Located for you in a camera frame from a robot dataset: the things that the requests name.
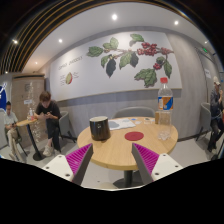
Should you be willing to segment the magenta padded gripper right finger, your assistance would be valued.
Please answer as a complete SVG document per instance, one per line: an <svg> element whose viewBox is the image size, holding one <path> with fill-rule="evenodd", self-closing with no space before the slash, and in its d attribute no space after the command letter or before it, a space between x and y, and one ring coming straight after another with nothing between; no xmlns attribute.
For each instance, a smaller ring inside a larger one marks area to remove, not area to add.
<svg viewBox="0 0 224 224"><path fill-rule="evenodd" d="M132 154L145 185L182 169L182 166L168 154L157 154L137 143L132 144Z"/></svg>

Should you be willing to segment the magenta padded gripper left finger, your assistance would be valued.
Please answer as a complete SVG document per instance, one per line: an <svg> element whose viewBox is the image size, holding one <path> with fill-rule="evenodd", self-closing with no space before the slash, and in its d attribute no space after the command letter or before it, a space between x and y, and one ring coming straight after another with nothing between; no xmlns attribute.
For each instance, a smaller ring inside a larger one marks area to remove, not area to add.
<svg viewBox="0 0 224 224"><path fill-rule="evenodd" d="M81 185L92 155L93 145L87 144L68 155L57 155L43 167L43 170Z"/></svg>

